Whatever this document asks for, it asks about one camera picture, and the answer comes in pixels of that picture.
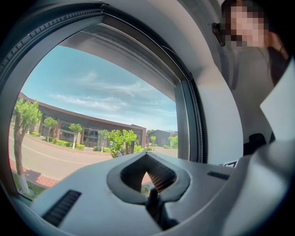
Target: asphalt road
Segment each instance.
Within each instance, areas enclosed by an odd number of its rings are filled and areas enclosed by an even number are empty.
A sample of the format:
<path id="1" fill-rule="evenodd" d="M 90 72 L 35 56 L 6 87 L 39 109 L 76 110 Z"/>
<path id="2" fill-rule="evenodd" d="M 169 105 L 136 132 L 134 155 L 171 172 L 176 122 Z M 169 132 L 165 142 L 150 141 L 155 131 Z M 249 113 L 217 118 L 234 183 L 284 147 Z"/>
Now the asphalt road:
<path id="1" fill-rule="evenodd" d="M 13 130 L 9 134 L 9 158 L 14 157 Z M 36 142 L 25 136 L 22 143 L 23 167 L 44 176 L 62 180 L 74 171 L 94 163 L 112 159 L 110 156 L 96 156 L 72 153 Z"/>

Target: sky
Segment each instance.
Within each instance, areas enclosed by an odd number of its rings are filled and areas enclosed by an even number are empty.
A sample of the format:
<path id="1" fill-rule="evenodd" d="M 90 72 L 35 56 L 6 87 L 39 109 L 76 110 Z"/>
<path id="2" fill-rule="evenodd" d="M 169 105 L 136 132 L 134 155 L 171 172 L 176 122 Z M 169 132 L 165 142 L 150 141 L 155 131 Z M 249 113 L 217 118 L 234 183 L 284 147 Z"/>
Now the sky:
<path id="1" fill-rule="evenodd" d="M 129 71 L 73 48 L 55 47 L 21 91 L 68 111 L 147 130 L 177 130 L 174 101 Z"/>

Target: dark hair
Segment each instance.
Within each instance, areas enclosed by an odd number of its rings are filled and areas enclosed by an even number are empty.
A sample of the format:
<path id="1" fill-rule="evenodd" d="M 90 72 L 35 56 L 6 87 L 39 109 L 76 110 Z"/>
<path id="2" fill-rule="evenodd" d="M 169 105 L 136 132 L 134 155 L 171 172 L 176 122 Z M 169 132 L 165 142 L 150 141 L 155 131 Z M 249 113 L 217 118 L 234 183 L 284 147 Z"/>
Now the dark hair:
<path id="1" fill-rule="evenodd" d="M 238 2 L 236 0 L 225 0 L 221 4 L 221 12 L 223 16 L 223 23 L 221 24 L 221 32 L 224 36 L 230 36 L 231 41 L 242 41 L 241 35 L 236 35 L 232 33 L 230 25 L 230 11 L 232 6 L 236 6 Z M 242 5 L 247 7 L 247 12 L 254 12 L 257 14 L 258 18 L 264 19 L 264 25 L 268 28 L 270 32 L 276 33 L 276 30 L 269 23 L 268 17 L 265 14 L 262 7 L 260 7 L 256 2 L 251 0 L 243 0 Z M 280 52 L 272 47 L 268 47 L 267 51 L 269 53 L 269 67 L 271 71 L 271 79 L 274 85 L 280 80 L 284 74 L 286 68 L 289 64 L 289 59 L 285 60 Z"/>

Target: woman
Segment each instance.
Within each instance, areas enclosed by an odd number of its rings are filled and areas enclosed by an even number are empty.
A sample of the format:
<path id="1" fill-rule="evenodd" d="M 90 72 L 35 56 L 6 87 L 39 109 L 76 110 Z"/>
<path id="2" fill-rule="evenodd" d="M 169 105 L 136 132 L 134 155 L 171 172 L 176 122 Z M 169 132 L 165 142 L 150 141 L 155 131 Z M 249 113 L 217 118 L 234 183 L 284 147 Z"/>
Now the woman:
<path id="1" fill-rule="evenodd" d="M 221 5 L 223 34 L 231 41 L 247 43 L 248 47 L 267 48 L 270 71 L 276 85 L 289 64 L 289 55 L 275 30 L 270 27 L 263 9 L 250 0 L 225 0 Z"/>

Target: road marking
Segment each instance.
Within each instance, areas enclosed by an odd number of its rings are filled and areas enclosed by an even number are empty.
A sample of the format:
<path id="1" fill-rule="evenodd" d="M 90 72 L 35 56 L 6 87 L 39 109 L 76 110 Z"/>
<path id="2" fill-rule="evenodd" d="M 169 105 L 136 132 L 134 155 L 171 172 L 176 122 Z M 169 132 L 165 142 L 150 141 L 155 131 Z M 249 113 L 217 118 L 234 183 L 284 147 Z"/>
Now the road marking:
<path id="1" fill-rule="evenodd" d="M 32 151 L 34 151 L 34 152 L 36 152 L 36 153 L 39 153 L 39 154 L 41 154 L 41 155 L 43 155 L 43 156 L 50 157 L 50 158 L 53 158 L 53 159 L 56 159 L 56 160 L 62 160 L 62 159 L 59 159 L 59 158 L 56 158 L 56 157 L 51 157 L 51 156 L 48 156 L 48 155 L 46 155 L 46 154 L 43 154 L 43 153 L 37 152 L 37 151 L 35 151 L 35 150 L 33 150 L 33 149 L 31 149 L 31 148 L 29 148 L 29 147 L 23 145 L 23 144 L 22 144 L 22 146 L 25 147 L 25 148 L 27 148 L 27 149 L 30 149 L 30 150 L 32 150 Z M 76 164 L 83 164 L 83 165 L 91 165 L 90 163 L 81 163 L 81 162 L 75 162 L 75 161 L 69 161 L 69 160 L 62 160 L 62 161 L 65 161 L 65 162 L 71 162 L 71 163 L 76 163 Z"/>

